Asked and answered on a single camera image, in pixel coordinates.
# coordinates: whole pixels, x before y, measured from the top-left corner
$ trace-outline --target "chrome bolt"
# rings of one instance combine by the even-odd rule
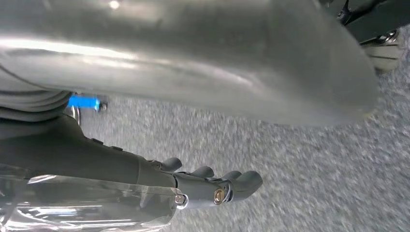
[[[223,199],[225,199],[225,191],[219,188],[214,192],[214,203],[221,204]]]
[[[185,197],[183,195],[176,195],[175,196],[175,203],[183,204],[185,201]]]

